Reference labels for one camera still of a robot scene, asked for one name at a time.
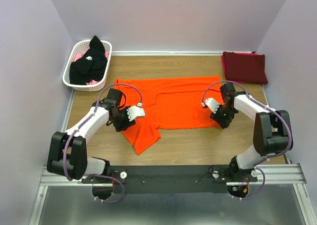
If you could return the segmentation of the orange t shirt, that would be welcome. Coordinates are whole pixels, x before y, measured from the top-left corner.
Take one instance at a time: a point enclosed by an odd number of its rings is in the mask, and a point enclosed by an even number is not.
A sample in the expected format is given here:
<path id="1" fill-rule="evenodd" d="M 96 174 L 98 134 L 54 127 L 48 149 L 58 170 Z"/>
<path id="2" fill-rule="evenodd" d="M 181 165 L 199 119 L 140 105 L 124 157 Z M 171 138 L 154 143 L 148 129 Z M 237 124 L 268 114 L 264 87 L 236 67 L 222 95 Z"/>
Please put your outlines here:
<path id="1" fill-rule="evenodd" d="M 158 140 L 161 129 L 193 129 L 218 127 L 210 118 L 211 111 L 201 101 L 205 90 L 220 81 L 220 76 L 185 77 L 146 80 L 115 79 L 115 89 L 122 91 L 128 106 L 140 99 L 145 117 L 123 132 L 140 155 Z"/>

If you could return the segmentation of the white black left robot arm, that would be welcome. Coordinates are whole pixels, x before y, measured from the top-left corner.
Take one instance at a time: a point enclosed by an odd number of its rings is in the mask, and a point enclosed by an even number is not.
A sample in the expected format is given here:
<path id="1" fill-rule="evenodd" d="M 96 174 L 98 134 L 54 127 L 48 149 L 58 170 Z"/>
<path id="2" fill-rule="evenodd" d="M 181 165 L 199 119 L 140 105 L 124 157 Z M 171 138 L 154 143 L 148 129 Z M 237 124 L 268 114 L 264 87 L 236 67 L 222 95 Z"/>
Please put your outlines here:
<path id="1" fill-rule="evenodd" d="M 128 109 L 126 95 L 110 89 L 107 97 L 93 103 L 87 115 L 75 126 L 52 135 L 47 171 L 70 180 L 92 175 L 97 182 L 106 182 L 111 176 L 110 162 L 89 158 L 87 143 L 103 125 L 113 125 L 117 132 L 135 125 L 136 122 L 128 118 Z"/>

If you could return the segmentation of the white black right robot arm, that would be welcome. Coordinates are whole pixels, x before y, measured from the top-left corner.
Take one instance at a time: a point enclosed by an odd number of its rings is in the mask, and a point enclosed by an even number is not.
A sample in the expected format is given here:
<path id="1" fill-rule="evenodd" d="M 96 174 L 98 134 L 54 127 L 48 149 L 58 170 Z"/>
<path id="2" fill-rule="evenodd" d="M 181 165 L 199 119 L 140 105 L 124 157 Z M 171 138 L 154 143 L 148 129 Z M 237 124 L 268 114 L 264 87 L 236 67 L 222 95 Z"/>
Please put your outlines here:
<path id="1" fill-rule="evenodd" d="M 224 171 L 215 170 L 230 181 L 241 181 L 256 176 L 255 166 L 270 158 L 284 155 L 293 148 L 293 135 L 289 113 L 275 110 L 254 99 L 245 88 L 240 92 L 233 81 L 222 81 L 220 93 L 223 102 L 214 98 L 202 98 L 202 106 L 211 111 L 210 118 L 227 128 L 239 112 L 254 122 L 253 143 L 243 153 L 234 156 Z"/>

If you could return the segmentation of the folded maroon t shirt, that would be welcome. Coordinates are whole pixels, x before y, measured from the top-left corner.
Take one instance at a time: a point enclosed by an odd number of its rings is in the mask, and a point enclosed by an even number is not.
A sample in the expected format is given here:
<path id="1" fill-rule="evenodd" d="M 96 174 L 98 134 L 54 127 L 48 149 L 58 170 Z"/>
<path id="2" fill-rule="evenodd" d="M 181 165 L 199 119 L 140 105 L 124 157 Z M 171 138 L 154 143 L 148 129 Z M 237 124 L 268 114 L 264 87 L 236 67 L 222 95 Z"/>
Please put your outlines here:
<path id="1" fill-rule="evenodd" d="M 265 55 L 246 56 L 224 52 L 227 80 L 246 81 L 252 84 L 267 84 Z"/>

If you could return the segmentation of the black t shirt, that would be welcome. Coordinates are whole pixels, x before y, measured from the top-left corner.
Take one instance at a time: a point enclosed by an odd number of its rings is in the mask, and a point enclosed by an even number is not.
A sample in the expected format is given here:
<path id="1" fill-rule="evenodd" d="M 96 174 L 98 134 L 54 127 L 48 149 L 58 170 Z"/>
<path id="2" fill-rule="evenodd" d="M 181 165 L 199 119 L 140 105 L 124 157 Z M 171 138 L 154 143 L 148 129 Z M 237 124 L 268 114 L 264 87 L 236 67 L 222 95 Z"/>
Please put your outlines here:
<path id="1" fill-rule="evenodd" d="M 70 84 L 88 85 L 91 81 L 101 81 L 107 65 L 106 51 L 101 40 L 94 36 L 89 49 L 70 65 Z"/>

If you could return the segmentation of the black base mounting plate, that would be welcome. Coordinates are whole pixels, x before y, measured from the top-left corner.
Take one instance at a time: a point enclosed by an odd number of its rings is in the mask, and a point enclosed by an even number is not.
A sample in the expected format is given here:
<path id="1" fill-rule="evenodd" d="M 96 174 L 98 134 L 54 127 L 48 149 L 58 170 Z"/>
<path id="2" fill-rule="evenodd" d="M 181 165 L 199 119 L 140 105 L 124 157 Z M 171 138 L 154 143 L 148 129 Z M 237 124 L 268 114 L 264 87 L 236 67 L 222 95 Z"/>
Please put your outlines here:
<path id="1" fill-rule="evenodd" d="M 108 178 L 89 175 L 92 193 L 102 199 L 111 195 L 232 193 L 246 197 L 245 188 L 257 182 L 253 169 L 232 172 L 228 165 L 199 166 L 111 166 Z"/>

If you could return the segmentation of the white plastic laundry basket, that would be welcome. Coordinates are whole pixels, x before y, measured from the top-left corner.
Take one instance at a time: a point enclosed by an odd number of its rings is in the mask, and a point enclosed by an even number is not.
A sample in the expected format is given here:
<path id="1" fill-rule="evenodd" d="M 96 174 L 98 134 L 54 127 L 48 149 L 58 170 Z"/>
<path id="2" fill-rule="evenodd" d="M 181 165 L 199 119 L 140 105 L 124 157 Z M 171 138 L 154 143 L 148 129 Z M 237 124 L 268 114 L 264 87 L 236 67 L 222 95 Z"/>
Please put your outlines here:
<path id="1" fill-rule="evenodd" d="M 101 90 L 106 83 L 112 45 L 94 36 L 72 49 L 63 73 L 63 83 L 77 91 Z"/>

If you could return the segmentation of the aluminium extrusion rail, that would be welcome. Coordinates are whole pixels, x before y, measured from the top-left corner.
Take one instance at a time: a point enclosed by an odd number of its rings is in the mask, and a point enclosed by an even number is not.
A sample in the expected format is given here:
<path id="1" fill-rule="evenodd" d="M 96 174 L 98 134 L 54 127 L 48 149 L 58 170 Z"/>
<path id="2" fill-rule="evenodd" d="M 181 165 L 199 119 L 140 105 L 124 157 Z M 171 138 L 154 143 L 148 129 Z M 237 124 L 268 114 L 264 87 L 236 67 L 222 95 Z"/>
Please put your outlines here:
<path id="1" fill-rule="evenodd" d="M 300 164 L 284 164 L 284 165 L 259 165 L 257 166 L 257 181 L 251 184 L 306 184 L 306 178 Z M 78 186 L 78 185 L 96 185 L 106 186 L 110 183 L 100 183 L 94 179 L 83 178 L 80 180 L 67 180 L 66 177 L 53 174 L 43 169 L 40 180 L 41 186 Z"/>

